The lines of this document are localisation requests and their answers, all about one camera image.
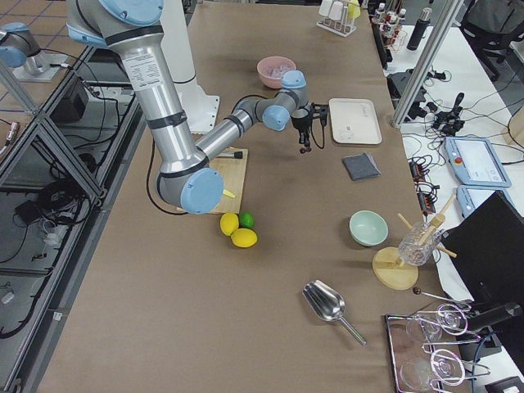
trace lemon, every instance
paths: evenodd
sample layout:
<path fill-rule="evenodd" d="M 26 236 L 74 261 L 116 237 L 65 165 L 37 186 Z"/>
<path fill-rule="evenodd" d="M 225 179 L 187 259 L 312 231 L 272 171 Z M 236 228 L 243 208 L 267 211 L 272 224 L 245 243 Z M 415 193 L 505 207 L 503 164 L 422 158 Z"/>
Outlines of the lemon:
<path fill-rule="evenodd" d="M 220 230 L 226 236 L 231 236 L 238 229 L 238 216 L 235 213 L 224 213 L 220 217 Z"/>
<path fill-rule="evenodd" d="M 240 213 L 240 215 L 238 216 L 238 221 L 240 222 L 240 228 L 253 229 L 253 225 L 255 225 L 253 215 L 249 211 L 244 211 L 243 213 Z"/>
<path fill-rule="evenodd" d="M 235 246 L 247 248 L 253 246 L 258 240 L 258 237 L 256 236 L 256 233 L 251 229 L 240 228 L 232 233 L 231 240 L 233 241 L 233 244 Z"/>

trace white desk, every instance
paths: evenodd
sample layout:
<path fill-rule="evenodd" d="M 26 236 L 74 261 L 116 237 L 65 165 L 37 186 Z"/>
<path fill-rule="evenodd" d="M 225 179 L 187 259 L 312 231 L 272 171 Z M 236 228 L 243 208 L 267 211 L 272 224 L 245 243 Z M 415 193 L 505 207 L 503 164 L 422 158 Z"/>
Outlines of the white desk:
<path fill-rule="evenodd" d="M 404 30 L 408 33 L 408 37 L 406 38 L 407 42 L 413 26 L 405 26 Z M 414 68 L 430 32 L 431 30 L 429 29 L 417 51 L 409 51 L 405 47 L 402 47 L 398 52 L 393 52 L 393 62 L 388 66 L 386 73 L 402 72 Z M 461 106 L 463 108 L 469 108 L 480 98 L 492 94 L 474 105 L 474 107 L 471 108 L 472 111 L 481 115 L 489 115 L 498 109 L 506 107 L 458 28 L 450 29 L 438 55 L 433 61 L 433 68 L 438 72 L 448 70 L 452 77 L 451 80 L 446 83 L 432 79 L 434 81 L 432 86 L 425 85 L 424 87 L 429 93 L 429 96 L 427 95 L 428 101 L 442 100 L 442 106 L 452 107 L 457 94 L 462 92 L 464 93 L 464 99 Z M 433 115 L 428 115 L 426 117 L 428 125 L 431 124 L 432 116 Z M 507 124 L 511 114 L 507 109 L 503 109 L 497 111 L 490 117 L 498 120 L 502 124 Z M 492 143 L 506 144 L 502 136 L 502 133 L 506 131 L 503 125 L 486 117 L 478 117 L 478 115 L 473 114 L 471 111 L 463 111 L 460 118 L 461 120 L 466 120 L 466 123 L 463 129 L 457 133 L 457 136 L 472 134 L 478 137 L 491 137 L 492 135 L 496 135 L 490 138 Z M 423 119 L 419 118 L 415 120 L 415 122 L 422 121 Z M 425 128 L 425 124 L 415 124 L 414 122 L 413 124 L 402 125 L 400 129 L 401 133 L 406 135 L 406 137 L 407 134 L 411 134 L 412 136 L 412 138 L 404 138 L 404 149 L 408 158 L 413 155 L 424 156 L 429 154 L 432 155 L 435 160 L 438 159 L 436 152 L 430 150 L 427 146 L 429 140 L 424 137 Z M 446 157 L 447 162 L 447 156 L 443 150 L 443 147 L 441 147 L 440 153 Z M 522 158 L 522 153 L 507 147 L 495 146 L 495 150 L 502 162 L 515 161 Z M 522 194 L 524 193 L 524 176 L 522 174 L 524 172 L 524 164 L 505 165 L 504 168 L 513 184 L 508 189 L 508 193 L 517 210 L 523 215 L 524 198 L 522 198 Z M 440 185 L 438 201 L 436 202 L 436 210 L 438 211 L 448 201 L 449 197 L 455 193 L 455 188 L 460 183 L 455 178 L 453 170 L 448 163 L 443 166 L 433 167 L 429 173 L 429 180 L 434 184 Z M 459 204 L 455 203 L 446 212 L 444 227 L 453 228 L 459 225 L 462 220 Z M 442 259 L 437 267 L 439 268 L 440 280 L 445 291 L 455 299 L 464 299 L 464 292 L 455 285 L 461 283 L 459 282 L 460 278 L 456 274 L 454 266 L 451 264 L 447 255 L 442 255 Z M 518 375 L 524 381 L 524 377 L 504 349 L 502 353 L 483 358 L 481 362 L 491 368 L 491 375 L 480 377 L 477 383 L 478 386 L 515 375 Z"/>

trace black monitor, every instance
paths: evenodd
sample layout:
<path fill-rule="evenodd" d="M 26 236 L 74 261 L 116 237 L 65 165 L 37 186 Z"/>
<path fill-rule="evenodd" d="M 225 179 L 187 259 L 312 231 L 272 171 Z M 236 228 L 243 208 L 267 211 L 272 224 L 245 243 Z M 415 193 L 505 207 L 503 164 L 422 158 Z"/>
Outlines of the black monitor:
<path fill-rule="evenodd" d="M 524 218 L 495 192 L 442 243 L 457 253 L 452 259 L 464 284 L 489 309 L 509 302 L 524 307 Z M 524 316 L 492 326 L 513 361 L 524 373 Z"/>

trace white plate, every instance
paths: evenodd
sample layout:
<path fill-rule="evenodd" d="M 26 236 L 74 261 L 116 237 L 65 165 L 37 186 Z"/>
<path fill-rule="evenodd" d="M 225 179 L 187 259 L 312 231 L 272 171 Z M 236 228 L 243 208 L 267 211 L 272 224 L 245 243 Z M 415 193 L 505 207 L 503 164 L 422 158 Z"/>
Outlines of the white plate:
<path fill-rule="evenodd" d="M 332 98 L 329 115 L 335 142 L 377 145 L 382 141 L 375 107 L 369 100 Z"/>

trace tablet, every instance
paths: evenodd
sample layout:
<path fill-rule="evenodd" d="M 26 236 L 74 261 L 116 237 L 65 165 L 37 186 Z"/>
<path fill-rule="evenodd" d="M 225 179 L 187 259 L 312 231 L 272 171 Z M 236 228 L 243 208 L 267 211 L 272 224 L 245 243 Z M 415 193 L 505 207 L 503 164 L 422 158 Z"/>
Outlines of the tablet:
<path fill-rule="evenodd" d="M 482 186 L 458 186 L 457 201 L 462 211 L 462 216 L 467 218 L 475 209 L 491 197 L 495 191 L 501 191 L 506 199 L 513 204 L 505 188 Z"/>
<path fill-rule="evenodd" d="M 509 176 L 488 139 L 447 137 L 444 146 L 455 176 L 462 184 L 511 187 Z"/>

